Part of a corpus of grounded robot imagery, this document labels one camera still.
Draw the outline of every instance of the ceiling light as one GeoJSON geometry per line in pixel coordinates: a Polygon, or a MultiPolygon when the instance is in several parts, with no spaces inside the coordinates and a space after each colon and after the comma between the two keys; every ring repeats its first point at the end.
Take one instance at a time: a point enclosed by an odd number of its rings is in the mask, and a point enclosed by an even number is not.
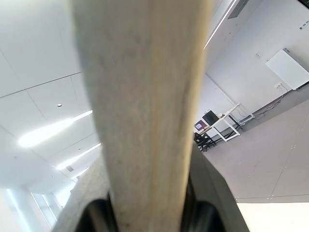
{"type": "Polygon", "coordinates": [[[50,137],[53,137],[54,135],[58,134],[59,132],[63,131],[65,128],[70,126],[73,122],[89,115],[92,113],[92,110],[87,111],[85,113],[82,113],[81,115],[78,115],[74,118],[65,119],[60,122],[56,122],[51,125],[47,125],[41,128],[38,128],[36,130],[33,130],[24,136],[22,136],[18,143],[23,147],[31,147],[36,144],[39,144],[46,139],[49,139],[50,137]]]}
{"type": "Polygon", "coordinates": [[[227,12],[225,13],[225,15],[223,16],[223,18],[221,19],[221,21],[219,22],[218,26],[216,27],[216,29],[213,31],[213,33],[211,34],[211,36],[209,37],[208,41],[206,42],[204,49],[207,47],[207,45],[209,44],[209,42],[211,41],[211,39],[213,38],[213,36],[215,35],[215,33],[217,32],[217,30],[219,29],[219,27],[221,26],[221,24],[223,23],[223,21],[225,20],[225,18],[227,17],[228,13],[232,10],[233,6],[235,5],[235,3],[237,2],[237,0],[234,0],[233,3],[230,5],[230,7],[228,8],[227,12]]]}
{"type": "Polygon", "coordinates": [[[74,180],[75,178],[79,177],[80,175],[84,174],[84,172],[86,172],[89,168],[86,168],[85,170],[81,171],[80,173],[78,173],[77,175],[73,176],[71,178],[71,180],[74,180]]]}
{"type": "Polygon", "coordinates": [[[59,165],[56,167],[56,169],[57,169],[57,170],[65,169],[65,168],[68,167],[69,165],[71,165],[71,164],[75,163],[77,160],[79,160],[82,156],[84,156],[84,155],[86,155],[87,153],[89,153],[90,151],[96,149],[96,148],[99,147],[100,145],[101,145],[101,144],[97,144],[97,145],[93,146],[92,148],[90,148],[90,149],[84,151],[82,154],[80,154],[80,155],[78,155],[78,156],[75,156],[75,157],[73,157],[73,158],[71,158],[71,159],[68,159],[68,160],[62,162],[61,164],[59,164],[59,165]]]}

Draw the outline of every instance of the desk leg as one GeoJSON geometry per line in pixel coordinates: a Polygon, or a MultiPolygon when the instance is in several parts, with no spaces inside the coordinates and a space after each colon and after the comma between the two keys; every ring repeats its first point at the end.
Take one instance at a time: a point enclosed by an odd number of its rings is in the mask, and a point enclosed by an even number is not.
{"type": "Polygon", "coordinates": [[[213,129],[217,132],[217,134],[218,134],[225,142],[227,142],[227,139],[224,138],[224,136],[223,136],[215,127],[213,127],[213,129]]]}
{"type": "Polygon", "coordinates": [[[235,135],[233,135],[233,136],[227,138],[227,139],[226,139],[227,141],[230,140],[230,139],[232,139],[232,138],[235,138],[236,136],[239,136],[239,135],[240,135],[240,133],[239,133],[231,124],[229,124],[228,121],[226,121],[225,119],[223,119],[223,121],[224,121],[230,128],[232,128],[232,130],[236,133],[235,135]]]}

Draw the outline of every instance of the electrical cable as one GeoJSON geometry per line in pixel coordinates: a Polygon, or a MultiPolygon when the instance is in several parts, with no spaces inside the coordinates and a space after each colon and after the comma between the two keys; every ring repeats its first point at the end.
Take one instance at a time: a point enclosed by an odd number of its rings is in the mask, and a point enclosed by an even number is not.
{"type": "Polygon", "coordinates": [[[288,89],[287,89],[286,87],[284,87],[283,84],[280,84],[280,85],[281,85],[283,88],[285,88],[286,92],[283,93],[283,94],[281,95],[281,97],[280,97],[279,100],[277,100],[276,102],[274,102],[272,105],[266,107],[266,109],[265,109],[263,112],[260,112],[260,113],[256,114],[256,115],[255,115],[255,119],[256,119],[256,120],[260,120],[263,116],[265,116],[265,113],[266,113],[266,112],[268,112],[268,111],[272,110],[273,108],[275,108],[275,107],[281,102],[281,100],[283,99],[284,95],[288,92],[288,89]]]}

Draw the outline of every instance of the wall outlet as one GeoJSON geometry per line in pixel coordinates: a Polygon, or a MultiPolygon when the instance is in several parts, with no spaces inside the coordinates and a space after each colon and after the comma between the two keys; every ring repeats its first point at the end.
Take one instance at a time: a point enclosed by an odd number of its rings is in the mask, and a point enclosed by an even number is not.
{"type": "Polygon", "coordinates": [[[278,89],[280,86],[282,86],[282,82],[278,82],[277,84],[274,85],[276,89],[278,89]]]}

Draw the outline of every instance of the black plastic part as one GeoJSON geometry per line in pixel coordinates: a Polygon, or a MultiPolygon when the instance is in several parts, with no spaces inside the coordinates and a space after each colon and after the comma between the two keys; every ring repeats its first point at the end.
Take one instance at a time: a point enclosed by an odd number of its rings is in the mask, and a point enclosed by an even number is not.
{"type": "Polygon", "coordinates": [[[199,202],[195,198],[189,178],[183,208],[181,232],[225,232],[222,220],[216,208],[208,202],[199,202]]]}
{"type": "Polygon", "coordinates": [[[94,218],[91,216],[90,208],[95,207],[99,210],[97,213],[96,219],[101,221],[100,231],[109,231],[109,232],[118,232],[118,227],[114,212],[112,210],[111,200],[108,197],[107,199],[98,199],[91,202],[84,210],[82,217],[77,225],[75,232],[97,232],[94,223],[94,218]]]}

